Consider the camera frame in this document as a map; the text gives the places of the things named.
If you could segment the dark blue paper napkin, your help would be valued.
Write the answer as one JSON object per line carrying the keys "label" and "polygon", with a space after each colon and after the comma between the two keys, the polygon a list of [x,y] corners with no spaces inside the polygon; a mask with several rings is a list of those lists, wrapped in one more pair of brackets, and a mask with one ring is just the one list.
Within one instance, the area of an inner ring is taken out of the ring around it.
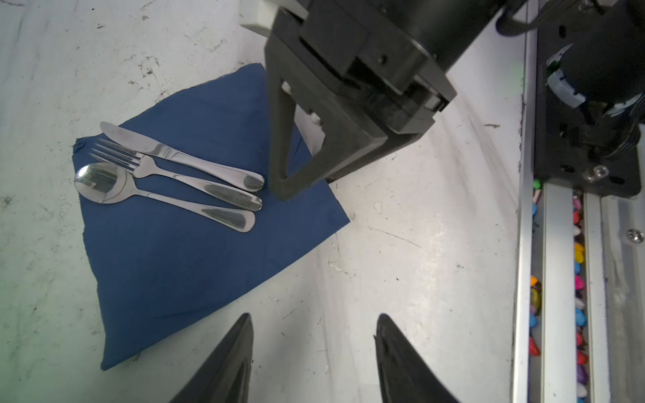
{"label": "dark blue paper napkin", "polygon": [[[188,154],[266,175],[265,67],[245,65],[177,92],[124,127]],[[80,201],[105,332],[102,369],[239,299],[349,222],[325,182],[287,201],[267,189],[260,198],[264,206],[249,233],[144,197],[112,206]]]}

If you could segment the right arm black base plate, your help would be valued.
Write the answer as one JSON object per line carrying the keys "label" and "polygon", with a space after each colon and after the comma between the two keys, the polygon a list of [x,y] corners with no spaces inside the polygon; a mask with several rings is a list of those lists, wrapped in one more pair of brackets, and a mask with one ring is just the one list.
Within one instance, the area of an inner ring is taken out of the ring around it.
{"label": "right arm black base plate", "polygon": [[642,189],[644,3],[575,5],[537,33],[535,176],[601,196]]}

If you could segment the silver table knife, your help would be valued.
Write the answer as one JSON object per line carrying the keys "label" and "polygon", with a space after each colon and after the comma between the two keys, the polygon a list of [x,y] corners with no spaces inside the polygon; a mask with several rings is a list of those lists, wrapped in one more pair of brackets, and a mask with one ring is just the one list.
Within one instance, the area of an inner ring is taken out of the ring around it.
{"label": "silver table knife", "polygon": [[100,122],[99,126],[109,139],[133,151],[189,166],[248,192],[260,191],[265,186],[265,178],[255,172],[199,159],[144,134],[114,124]]}

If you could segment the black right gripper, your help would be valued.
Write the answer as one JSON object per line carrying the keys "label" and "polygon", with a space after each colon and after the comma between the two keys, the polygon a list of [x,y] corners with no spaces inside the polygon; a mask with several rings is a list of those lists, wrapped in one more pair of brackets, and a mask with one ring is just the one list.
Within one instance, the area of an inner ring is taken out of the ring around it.
{"label": "black right gripper", "polygon": [[[287,200],[416,143],[455,98],[448,70],[502,1],[305,1],[281,8],[265,47],[270,188]],[[297,108],[319,149],[290,170]]]}

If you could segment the silver fork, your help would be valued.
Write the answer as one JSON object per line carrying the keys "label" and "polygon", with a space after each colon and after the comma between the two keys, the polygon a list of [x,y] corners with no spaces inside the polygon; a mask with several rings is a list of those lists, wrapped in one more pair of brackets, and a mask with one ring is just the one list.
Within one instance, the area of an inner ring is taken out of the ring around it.
{"label": "silver fork", "polygon": [[99,139],[97,144],[92,148],[90,156],[97,161],[120,166],[132,173],[137,179],[148,176],[164,176],[193,187],[237,208],[252,212],[258,212],[263,208],[263,201],[258,196],[254,196],[247,191],[201,178],[163,170],[159,168],[151,156],[127,149],[112,141]]}

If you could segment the silver spoon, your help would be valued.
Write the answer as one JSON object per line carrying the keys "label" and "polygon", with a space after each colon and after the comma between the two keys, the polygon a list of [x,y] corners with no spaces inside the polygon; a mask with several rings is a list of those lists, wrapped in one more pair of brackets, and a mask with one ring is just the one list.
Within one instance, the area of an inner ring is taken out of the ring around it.
{"label": "silver spoon", "polygon": [[240,233],[248,233],[255,226],[255,214],[249,211],[220,208],[191,201],[183,201],[137,188],[134,176],[126,169],[111,163],[97,162],[77,171],[74,185],[87,200],[99,204],[115,204],[131,196],[147,197],[171,206],[196,213]]}

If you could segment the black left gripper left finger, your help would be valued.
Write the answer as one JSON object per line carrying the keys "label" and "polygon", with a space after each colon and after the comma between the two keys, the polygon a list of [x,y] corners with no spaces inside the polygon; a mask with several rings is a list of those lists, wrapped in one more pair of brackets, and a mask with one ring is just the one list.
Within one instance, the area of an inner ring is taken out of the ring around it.
{"label": "black left gripper left finger", "polygon": [[253,343],[251,315],[244,313],[171,402],[247,402]]}

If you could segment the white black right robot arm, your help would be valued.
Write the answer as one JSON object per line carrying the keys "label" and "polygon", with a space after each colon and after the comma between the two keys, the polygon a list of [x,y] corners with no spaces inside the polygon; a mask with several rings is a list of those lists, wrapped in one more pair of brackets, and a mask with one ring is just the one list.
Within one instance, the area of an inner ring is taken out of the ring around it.
{"label": "white black right robot arm", "polygon": [[287,200],[421,139],[454,99],[448,70],[489,23],[537,33],[534,172],[601,196],[640,193],[644,4],[305,1],[265,47],[270,188]]}

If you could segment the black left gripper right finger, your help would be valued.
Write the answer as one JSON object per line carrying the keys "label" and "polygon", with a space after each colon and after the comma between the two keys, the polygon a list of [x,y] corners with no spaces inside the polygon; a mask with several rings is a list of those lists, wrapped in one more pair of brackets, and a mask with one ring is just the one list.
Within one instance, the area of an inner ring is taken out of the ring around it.
{"label": "black left gripper right finger", "polygon": [[376,324],[375,341],[383,402],[458,402],[384,313]]}

